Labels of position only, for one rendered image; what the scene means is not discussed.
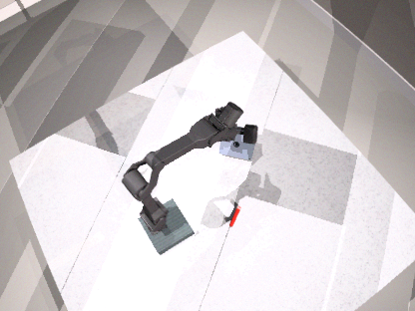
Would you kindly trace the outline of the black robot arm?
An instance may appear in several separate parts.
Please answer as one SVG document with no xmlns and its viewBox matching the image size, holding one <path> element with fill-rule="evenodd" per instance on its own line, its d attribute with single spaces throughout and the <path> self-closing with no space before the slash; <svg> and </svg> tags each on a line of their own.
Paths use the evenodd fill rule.
<svg viewBox="0 0 415 311">
<path fill-rule="evenodd" d="M 133 163 L 123 175 L 121 180 L 123 186 L 136 200 L 143 203 L 139 216 L 152 236 L 166 229 L 167 226 L 165 224 L 168 215 L 166 208 L 156 197 L 151 196 L 162 169 L 194 149 L 211 148 L 215 143 L 225 141 L 229 136 L 229 128 L 237 128 L 236 122 L 244 110 L 236 103 L 229 101 L 225 106 L 215 108 L 214 112 L 215 115 L 211 113 L 198 120 L 187 134 L 154 152 L 147 153 L 143 160 Z M 144 164 L 152 170 L 149 183 L 138 171 Z"/>
</svg>

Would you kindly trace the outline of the grey sloped panel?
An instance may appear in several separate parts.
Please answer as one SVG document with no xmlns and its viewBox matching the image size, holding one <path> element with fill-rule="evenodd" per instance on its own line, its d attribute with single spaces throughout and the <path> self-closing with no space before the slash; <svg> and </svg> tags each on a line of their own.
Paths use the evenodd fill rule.
<svg viewBox="0 0 415 311">
<path fill-rule="evenodd" d="M 243 135 L 237 134 L 234 141 L 220 142 L 219 154 L 251 160 L 255 144 L 243 142 Z"/>
</svg>

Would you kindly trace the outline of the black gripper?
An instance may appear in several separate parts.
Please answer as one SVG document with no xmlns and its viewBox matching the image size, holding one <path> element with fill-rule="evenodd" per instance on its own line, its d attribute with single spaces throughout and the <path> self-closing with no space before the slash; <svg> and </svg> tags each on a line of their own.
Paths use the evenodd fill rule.
<svg viewBox="0 0 415 311">
<path fill-rule="evenodd" d="M 238 131 L 239 130 L 239 131 Z M 242 132 L 244 131 L 244 132 Z M 236 135 L 243 135 L 243 142 L 247 144 L 257 143 L 258 125 L 245 124 L 244 128 L 229 128 L 229 136 L 224 142 L 234 141 Z"/>
</svg>

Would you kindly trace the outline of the red peg with white band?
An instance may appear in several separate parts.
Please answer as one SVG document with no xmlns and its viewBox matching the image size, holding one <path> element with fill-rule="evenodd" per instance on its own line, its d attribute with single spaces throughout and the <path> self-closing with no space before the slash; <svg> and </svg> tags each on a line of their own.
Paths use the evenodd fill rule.
<svg viewBox="0 0 415 311">
<path fill-rule="evenodd" d="M 241 209 L 241 207 L 238 206 L 237 209 L 236 209 L 236 211 L 235 211 L 235 214 L 234 214 L 233 218 L 230 221 L 230 224 L 229 224 L 230 226 L 233 226 L 233 224 L 234 224 L 234 222 L 236 220 L 236 217 L 238 216 L 238 214 L 240 212 L 240 209 Z"/>
</svg>

